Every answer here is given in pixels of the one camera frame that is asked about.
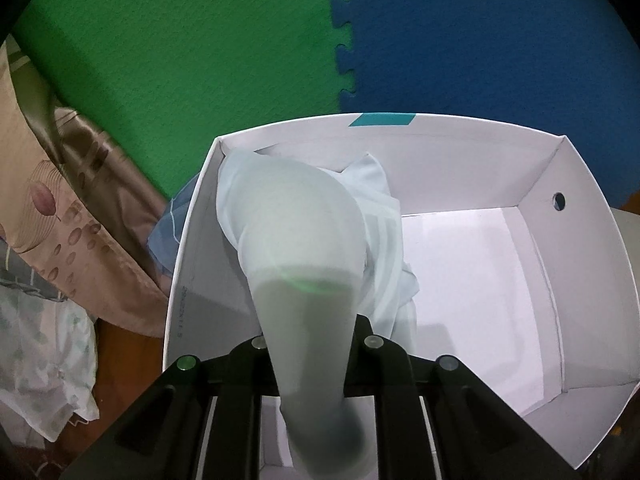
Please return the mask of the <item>beige floral curtain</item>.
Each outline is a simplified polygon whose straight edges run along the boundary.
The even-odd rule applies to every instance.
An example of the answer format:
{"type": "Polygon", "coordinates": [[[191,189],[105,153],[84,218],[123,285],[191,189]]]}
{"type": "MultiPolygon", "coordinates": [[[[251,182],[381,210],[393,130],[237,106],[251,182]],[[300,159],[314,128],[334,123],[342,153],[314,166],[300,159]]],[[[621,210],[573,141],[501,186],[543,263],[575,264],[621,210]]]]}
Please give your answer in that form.
{"type": "Polygon", "coordinates": [[[99,126],[63,104],[13,37],[1,46],[1,236],[89,313],[160,338],[169,278],[146,242],[166,200],[99,126]]]}

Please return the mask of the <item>white patterned cloth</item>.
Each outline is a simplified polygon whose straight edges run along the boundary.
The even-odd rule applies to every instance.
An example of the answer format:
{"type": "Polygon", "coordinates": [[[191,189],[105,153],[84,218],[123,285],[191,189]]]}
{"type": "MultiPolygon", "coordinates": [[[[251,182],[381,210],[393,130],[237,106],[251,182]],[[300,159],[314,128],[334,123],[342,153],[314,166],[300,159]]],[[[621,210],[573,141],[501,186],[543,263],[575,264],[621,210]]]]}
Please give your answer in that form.
{"type": "Polygon", "coordinates": [[[1,289],[1,423],[17,444],[55,442],[73,416],[100,418],[96,332],[72,300],[1,289]]]}

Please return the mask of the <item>blue checked cloth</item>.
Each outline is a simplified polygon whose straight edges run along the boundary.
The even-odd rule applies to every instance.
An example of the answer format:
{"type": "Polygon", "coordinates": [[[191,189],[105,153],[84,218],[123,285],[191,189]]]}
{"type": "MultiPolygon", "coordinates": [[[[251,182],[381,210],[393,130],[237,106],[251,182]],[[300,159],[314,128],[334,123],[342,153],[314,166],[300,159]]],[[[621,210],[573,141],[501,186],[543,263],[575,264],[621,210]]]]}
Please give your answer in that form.
{"type": "Polygon", "coordinates": [[[199,174],[194,174],[171,197],[146,242],[146,247],[157,270],[168,278],[174,276],[181,237],[186,225],[186,215],[188,214],[199,176],[199,174]]]}

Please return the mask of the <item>grey plaid cloth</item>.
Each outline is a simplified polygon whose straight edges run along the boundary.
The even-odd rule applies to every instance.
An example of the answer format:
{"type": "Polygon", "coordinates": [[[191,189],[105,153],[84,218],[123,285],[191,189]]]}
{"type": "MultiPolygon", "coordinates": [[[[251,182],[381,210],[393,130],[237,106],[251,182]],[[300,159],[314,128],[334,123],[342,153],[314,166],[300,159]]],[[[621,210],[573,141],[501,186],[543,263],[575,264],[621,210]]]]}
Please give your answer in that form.
{"type": "Polygon", "coordinates": [[[0,282],[7,288],[21,290],[27,295],[61,302],[66,297],[29,266],[6,241],[0,240],[0,282]]]}

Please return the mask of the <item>white XINCCI cardboard box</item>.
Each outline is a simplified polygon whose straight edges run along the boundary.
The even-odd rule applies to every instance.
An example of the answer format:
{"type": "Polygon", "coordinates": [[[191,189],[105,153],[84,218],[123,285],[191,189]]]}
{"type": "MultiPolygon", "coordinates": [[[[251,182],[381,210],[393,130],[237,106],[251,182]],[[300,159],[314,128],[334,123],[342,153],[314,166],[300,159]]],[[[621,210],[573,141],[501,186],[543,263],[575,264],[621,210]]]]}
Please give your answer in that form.
{"type": "Polygon", "coordinates": [[[175,263],[164,360],[222,356],[259,324],[221,229],[235,151],[324,170],[368,227],[363,312],[418,356],[452,354],[572,466],[639,385],[638,237],[565,136],[424,114],[296,119],[216,139],[175,263]]]}

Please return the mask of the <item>blue foam mat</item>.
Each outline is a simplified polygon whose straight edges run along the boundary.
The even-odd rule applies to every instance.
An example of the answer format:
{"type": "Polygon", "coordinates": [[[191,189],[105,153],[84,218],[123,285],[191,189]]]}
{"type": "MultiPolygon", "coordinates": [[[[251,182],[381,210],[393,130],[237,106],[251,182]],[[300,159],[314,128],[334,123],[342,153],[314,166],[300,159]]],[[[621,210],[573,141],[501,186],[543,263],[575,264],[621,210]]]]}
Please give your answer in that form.
{"type": "Polygon", "coordinates": [[[463,115],[564,134],[611,205],[639,187],[639,48],[606,0],[333,0],[345,113],[463,115]]]}

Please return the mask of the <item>pale blue white underwear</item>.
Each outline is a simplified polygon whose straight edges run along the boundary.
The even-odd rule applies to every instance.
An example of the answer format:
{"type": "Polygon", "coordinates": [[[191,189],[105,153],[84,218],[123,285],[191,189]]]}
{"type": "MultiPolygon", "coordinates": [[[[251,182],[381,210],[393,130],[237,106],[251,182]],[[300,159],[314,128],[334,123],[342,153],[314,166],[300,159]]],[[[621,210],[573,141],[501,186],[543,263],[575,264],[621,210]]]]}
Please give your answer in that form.
{"type": "Polygon", "coordinates": [[[416,350],[419,283],[382,165],[364,155],[331,171],[236,150],[219,168],[216,207],[266,338],[295,468],[366,476],[372,404],[344,395],[357,315],[416,350]]]}

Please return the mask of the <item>green foam mat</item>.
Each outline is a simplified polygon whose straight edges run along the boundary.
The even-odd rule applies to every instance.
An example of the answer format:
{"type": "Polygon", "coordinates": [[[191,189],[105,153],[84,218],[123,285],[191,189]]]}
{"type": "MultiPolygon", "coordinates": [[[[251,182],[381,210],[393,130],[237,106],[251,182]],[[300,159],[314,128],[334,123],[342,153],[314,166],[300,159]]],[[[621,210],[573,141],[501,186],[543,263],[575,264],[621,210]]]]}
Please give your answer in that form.
{"type": "Polygon", "coordinates": [[[332,0],[32,0],[14,27],[58,97],[171,196],[216,136],[334,114],[332,0]]]}

